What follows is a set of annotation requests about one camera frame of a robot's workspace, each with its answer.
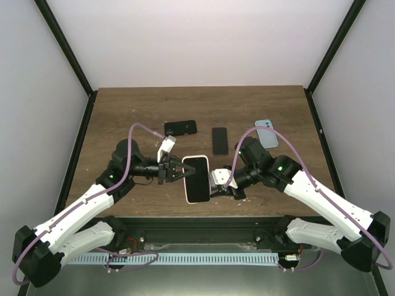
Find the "black phone case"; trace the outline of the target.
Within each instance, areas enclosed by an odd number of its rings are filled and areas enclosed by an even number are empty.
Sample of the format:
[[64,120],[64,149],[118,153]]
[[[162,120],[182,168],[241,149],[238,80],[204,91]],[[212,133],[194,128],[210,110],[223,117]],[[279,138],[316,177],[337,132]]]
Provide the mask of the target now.
[[164,132],[166,136],[184,136],[196,134],[198,131],[197,124],[194,120],[175,121],[164,123]]

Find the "magenta phone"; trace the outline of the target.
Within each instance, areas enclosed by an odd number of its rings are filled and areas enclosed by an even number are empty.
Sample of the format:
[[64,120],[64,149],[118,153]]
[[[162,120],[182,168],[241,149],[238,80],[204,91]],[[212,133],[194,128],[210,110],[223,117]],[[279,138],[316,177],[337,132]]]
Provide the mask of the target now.
[[225,127],[212,128],[212,152],[214,155],[228,155],[228,133]]

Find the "light blue phone case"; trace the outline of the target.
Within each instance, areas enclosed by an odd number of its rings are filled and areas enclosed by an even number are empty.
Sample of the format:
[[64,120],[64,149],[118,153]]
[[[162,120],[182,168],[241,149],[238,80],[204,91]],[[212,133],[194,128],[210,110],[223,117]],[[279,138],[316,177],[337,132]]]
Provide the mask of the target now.
[[[269,119],[255,121],[255,126],[264,126],[273,129],[272,122]],[[259,141],[265,149],[278,147],[278,139],[275,133],[267,129],[257,129]]]

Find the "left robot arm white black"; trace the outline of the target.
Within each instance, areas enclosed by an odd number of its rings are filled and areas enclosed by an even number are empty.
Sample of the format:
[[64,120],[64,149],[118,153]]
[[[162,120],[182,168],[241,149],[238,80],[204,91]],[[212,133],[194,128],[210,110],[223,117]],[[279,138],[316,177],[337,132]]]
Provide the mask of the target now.
[[22,226],[14,238],[12,261],[35,287],[56,277],[71,259],[97,247],[121,248],[126,234],[121,222],[107,217],[87,230],[82,227],[125,197],[136,185],[133,178],[157,178],[159,184],[191,176],[195,168],[170,155],[175,138],[162,141],[157,157],[142,155],[136,141],[121,140],[107,168],[74,203],[35,228]]

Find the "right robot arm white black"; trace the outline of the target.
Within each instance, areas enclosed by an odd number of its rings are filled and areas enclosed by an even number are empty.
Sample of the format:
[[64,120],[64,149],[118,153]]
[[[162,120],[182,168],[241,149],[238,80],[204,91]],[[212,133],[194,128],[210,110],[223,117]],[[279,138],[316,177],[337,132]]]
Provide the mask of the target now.
[[218,195],[244,199],[245,188],[262,183],[295,198],[329,223],[284,216],[274,233],[277,246],[287,249],[294,243],[313,245],[341,255],[359,271],[371,272],[388,242],[391,219],[387,214],[371,213],[348,202],[308,175],[290,157],[273,158],[256,138],[247,137],[237,146],[243,168],[228,166],[210,172],[210,185]]

